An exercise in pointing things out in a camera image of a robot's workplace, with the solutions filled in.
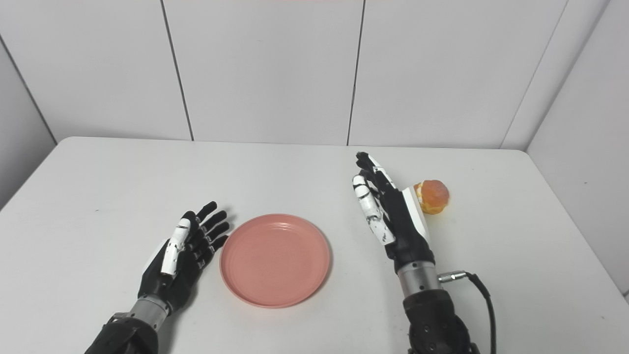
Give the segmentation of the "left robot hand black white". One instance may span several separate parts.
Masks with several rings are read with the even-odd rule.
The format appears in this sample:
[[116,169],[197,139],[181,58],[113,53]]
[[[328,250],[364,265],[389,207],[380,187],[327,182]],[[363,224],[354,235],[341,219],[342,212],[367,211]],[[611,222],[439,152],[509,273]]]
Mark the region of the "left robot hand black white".
[[139,298],[159,300],[166,305],[168,315],[182,309],[203,270],[229,238],[227,216],[215,201],[198,212],[184,213],[143,272]]

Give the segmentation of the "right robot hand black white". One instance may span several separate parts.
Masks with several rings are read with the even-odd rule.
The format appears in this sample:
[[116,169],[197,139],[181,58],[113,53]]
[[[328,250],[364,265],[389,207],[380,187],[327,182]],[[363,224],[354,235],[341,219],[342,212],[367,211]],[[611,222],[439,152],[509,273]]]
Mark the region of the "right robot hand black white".
[[410,188],[397,188],[367,152],[356,154],[356,164],[360,171],[352,179],[353,191],[371,232],[395,263],[395,271],[418,262],[435,264],[427,227]]

